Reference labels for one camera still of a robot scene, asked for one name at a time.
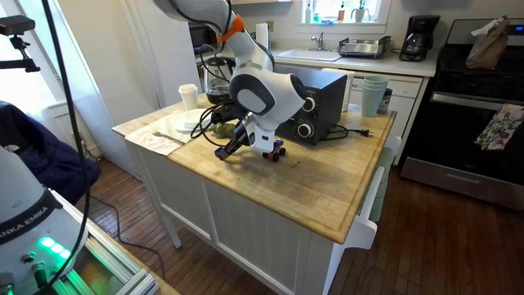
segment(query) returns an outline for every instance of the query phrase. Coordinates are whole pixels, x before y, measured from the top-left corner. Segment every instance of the outlet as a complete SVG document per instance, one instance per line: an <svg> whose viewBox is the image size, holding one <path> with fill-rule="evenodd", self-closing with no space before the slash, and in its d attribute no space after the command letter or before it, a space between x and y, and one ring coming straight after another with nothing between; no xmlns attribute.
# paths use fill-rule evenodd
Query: outlet
<svg viewBox="0 0 524 295"><path fill-rule="evenodd" d="M265 21L266 23L266 31L273 31L275 23L273 21Z"/></svg>

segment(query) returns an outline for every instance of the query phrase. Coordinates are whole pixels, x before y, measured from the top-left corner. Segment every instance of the coffee maker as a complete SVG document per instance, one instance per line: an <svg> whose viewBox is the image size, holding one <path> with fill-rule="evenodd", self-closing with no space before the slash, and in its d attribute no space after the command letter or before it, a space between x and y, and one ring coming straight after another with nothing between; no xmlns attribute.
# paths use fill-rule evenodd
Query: coffee maker
<svg viewBox="0 0 524 295"><path fill-rule="evenodd" d="M427 51L432 48L432 33L438 23L438 15L414 15L409 18L401 61L419 62L425 59Z"/></svg>
<svg viewBox="0 0 524 295"><path fill-rule="evenodd" d="M209 57L204 61L203 89L211 103L227 103L229 80L235 62L232 57Z"/></svg>

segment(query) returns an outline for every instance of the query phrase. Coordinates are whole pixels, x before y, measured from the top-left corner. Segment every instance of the paper bag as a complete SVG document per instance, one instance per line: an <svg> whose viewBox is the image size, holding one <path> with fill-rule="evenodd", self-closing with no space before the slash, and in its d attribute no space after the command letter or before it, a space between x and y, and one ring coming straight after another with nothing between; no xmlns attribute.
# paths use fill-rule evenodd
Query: paper bag
<svg viewBox="0 0 524 295"><path fill-rule="evenodd" d="M487 31L487 34L476 38L465 61L468 69L496 69L507 44L507 25L509 21L502 18Z"/></svg>

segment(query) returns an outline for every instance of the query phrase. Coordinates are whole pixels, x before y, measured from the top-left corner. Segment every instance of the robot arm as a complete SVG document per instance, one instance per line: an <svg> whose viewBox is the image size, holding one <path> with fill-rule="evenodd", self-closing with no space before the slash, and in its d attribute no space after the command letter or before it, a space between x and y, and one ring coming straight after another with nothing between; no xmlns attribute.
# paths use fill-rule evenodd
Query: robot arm
<svg viewBox="0 0 524 295"><path fill-rule="evenodd" d="M278 125L304 103L301 82L294 75L273 72L270 56L248 36L242 18L230 12L225 0L153 2L170 18L207 25L235 57L229 95L247 110L247 116L242 118L234 139L217 149L216 156L225 159L242 144L270 152Z"/></svg>

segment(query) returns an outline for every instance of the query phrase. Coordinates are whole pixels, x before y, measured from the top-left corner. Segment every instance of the wooden countertop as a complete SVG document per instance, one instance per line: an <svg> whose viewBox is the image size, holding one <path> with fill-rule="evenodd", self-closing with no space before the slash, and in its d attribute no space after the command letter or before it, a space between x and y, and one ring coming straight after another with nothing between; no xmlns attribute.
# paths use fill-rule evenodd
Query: wooden countertop
<svg viewBox="0 0 524 295"><path fill-rule="evenodd" d="M180 110L173 105L112 130L126 136ZM247 146L219 161L214 157L216 148L204 138L189 141L168 159L327 239L343 243L392 120L394 113L378 118L347 113L343 126L368 128L373 136L350 133L345 139L322 141L314 148L283 139L286 156L278 162L261 159Z"/></svg>

